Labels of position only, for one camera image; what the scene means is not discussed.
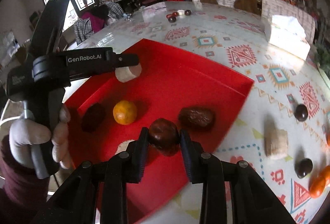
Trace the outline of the left hand white glove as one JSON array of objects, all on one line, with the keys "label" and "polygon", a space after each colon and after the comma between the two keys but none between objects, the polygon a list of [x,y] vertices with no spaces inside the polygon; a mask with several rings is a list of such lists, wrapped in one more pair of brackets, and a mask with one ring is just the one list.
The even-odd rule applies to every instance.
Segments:
[{"label": "left hand white glove", "polygon": [[68,150],[68,123],[70,120],[71,115],[65,104],[59,111],[59,122],[53,131],[32,120],[24,118],[16,120],[9,130],[9,146],[14,160],[23,167],[32,169],[34,165],[28,147],[51,141],[53,160],[59,163],[63,169],[70,169],[72,167],[72,159]]}]

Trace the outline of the left forearm maroon sleeve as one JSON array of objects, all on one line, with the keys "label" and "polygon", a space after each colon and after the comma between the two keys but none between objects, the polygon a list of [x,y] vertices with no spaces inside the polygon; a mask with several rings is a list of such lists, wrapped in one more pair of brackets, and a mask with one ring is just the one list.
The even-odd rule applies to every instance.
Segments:
[{"label": "left forearm maroon sleeve", "polygon": [[9,136],[1,142],[1,223],[30,223],[46,204],[49,178],[38,179],[33,169],[16,162],[9,147]]}]

